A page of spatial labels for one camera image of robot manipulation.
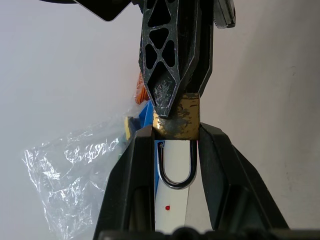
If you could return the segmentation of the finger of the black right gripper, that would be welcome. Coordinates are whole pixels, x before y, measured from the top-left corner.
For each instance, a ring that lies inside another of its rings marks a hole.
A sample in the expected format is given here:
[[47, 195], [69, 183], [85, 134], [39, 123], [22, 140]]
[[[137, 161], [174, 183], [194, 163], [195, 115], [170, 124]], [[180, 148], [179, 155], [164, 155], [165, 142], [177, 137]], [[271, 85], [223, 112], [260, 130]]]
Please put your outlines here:
[[139, 64], [156, 113], [168, 118], [199, 61], [199, 0], [144, 0]]
[[214, 27], [229, 29], [236, 26], [234, 0], [200, 0], [201, 32], [199, 60], [185, 91], [203, 94], [213, 71]]

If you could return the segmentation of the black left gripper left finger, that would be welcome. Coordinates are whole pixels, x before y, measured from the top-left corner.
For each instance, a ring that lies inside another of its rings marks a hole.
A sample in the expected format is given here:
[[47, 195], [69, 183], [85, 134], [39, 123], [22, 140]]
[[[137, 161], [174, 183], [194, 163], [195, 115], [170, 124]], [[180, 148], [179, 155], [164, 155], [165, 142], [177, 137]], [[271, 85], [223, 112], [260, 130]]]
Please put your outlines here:
[[105, 231], [155, 230], [154, 147], [152, 126], [135, 132], [108, 177], [92, 240]]

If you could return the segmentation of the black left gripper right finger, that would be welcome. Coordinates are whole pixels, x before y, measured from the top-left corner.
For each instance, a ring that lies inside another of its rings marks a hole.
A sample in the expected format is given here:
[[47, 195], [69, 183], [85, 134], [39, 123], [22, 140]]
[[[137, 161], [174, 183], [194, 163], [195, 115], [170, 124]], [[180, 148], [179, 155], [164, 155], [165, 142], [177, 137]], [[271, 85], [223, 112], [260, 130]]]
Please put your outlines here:
[[215, 231], [289, 226], [257, 169], [219, 128], [202, 123], [198, 141], [202, 185]]

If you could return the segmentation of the brass padlock with steel shackle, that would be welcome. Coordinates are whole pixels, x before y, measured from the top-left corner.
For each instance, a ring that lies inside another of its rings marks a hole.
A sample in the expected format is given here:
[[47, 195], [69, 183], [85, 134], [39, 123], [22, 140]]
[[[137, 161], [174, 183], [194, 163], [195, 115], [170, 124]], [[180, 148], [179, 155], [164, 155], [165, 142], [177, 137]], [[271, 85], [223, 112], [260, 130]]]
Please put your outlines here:
[[[157, 143], [157, 172], [162, 182], [173, 190], [188, 188], [197, 175], [198, 140], [200, 131], [200, 95], [185, 93], [177, 107], [167, 118], [153, 113], [152, 128], [159, 140]], [[184, 181], [171, 180], [165, 171], [164, 141], [189, 141], [189, 173]]]

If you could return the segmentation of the orange bristly object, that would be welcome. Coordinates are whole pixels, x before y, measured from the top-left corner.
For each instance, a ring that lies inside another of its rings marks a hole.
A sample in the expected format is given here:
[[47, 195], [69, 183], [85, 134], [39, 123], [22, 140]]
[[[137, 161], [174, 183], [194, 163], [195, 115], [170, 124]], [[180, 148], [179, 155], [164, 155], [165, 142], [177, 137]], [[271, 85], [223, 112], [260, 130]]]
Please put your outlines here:
[[149, 100], [149, 96], [144, 85], [142, 72], [140, 72], [138, 76], [134, 99], [137, 105], [141, 105], [144, 101]]

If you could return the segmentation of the clear crinkled plastic bag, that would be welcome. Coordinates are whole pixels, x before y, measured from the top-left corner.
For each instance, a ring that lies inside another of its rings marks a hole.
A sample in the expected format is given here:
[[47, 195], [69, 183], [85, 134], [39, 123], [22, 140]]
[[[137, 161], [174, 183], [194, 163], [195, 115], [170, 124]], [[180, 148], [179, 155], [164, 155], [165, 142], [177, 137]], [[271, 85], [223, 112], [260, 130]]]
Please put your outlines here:
[[129, 144], [125, 118], [140, 111], [131, 100], [125, 110], [111, 113], [103, 122], [23, 152], [54, 240], [93, 235], [110, 173]]

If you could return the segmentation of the blue plastic object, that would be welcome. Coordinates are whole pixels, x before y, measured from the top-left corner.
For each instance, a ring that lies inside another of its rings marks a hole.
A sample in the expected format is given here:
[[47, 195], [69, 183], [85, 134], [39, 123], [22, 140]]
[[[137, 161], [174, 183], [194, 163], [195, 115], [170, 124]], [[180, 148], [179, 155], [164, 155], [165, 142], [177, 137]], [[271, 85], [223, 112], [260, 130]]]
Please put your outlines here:
[[143, 109], [138, 114], [138, 117], [135, 119], [137, 130], [140, 130], [146, 126], [152, 125], [153, 112], [154, 112], [154, 107], [152, 105], [152, 102], [148, 100], [145, 106], [143, 107]]

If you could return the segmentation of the yellow and blue sponge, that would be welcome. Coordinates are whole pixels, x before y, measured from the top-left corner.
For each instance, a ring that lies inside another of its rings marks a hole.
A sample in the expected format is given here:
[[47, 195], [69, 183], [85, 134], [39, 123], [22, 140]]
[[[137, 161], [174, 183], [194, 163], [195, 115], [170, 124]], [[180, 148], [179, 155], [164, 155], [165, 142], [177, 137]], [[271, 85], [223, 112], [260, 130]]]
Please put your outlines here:
[[129, 141], [137, 130], [141, 128], [140, 119], [133, 116], [126, 116], [124, 118], [125, 138]]

